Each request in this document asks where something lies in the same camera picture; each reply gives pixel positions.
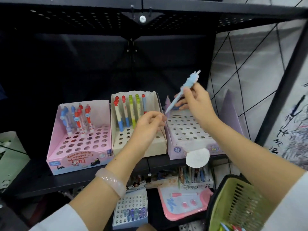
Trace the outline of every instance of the bracelet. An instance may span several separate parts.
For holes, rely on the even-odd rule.
[[[126,186],[116,178],[116,176],[105,168],[101,168],[95,174],[96,177],[103,179],[114,191],[122,198],[126,193]]]

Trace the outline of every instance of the plastic basket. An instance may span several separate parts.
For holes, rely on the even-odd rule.
[[[220,222],[246,230],[261,230],[274,208],[244,178],[227,175],[210,200],[206,230],[218,231]]]

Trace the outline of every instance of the pink display box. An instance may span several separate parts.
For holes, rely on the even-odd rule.
[[[233,102],[232,102],[232,92],[229,91],[229,90],[226,92],[221,111],[219,112],[219,118],[225,124],[227,124],[228,126],[233,128],[234,130],[236,130],[238,133],[243,135],[243,131],[242,131],[240,122],[239,122],[238,117],[237,117],[237,113],[235,111],[235,108],[234,108],[234,105],[233,105]],[[190,142],[185,142],[185,141],[179,142],[179,141],[177,141],[170,134],[171,131],[173,131],[173,130],[170,130],[168,128],[167,122],[166,122],[166,125],[165,125],[164,128],[165,128],[165,132],[166,132],[167,145],[168,145],[167,152],[168,152],[170,159],[184,159],[184,158],[186,158],[187,152],[184,150],[185,144],[190,145],[190,146],[196,146],[197,144],[200,144],[200,143],[197,143],[197,142],[194,143],[194,141],[190,141]],[[219,148],[218,144],[213,139],[212,139],[212,141],[208,141],[208,142],[209,143],[207,143],[205,146],[202,146],[202,147],[207,148],[210,152],[210,155],[224,154],[224,152]]]
[[[77,109],[79,103],[91,107],[90,119],[94,132],[89,129],[81,136],[76,129],[68,136],[60,119],[61,110],[66,106]],[[51,135],[47,163],[53,175],[105,165],[113,159],[111,147],[110,109],[108,100],[92,100],[60,104]]]

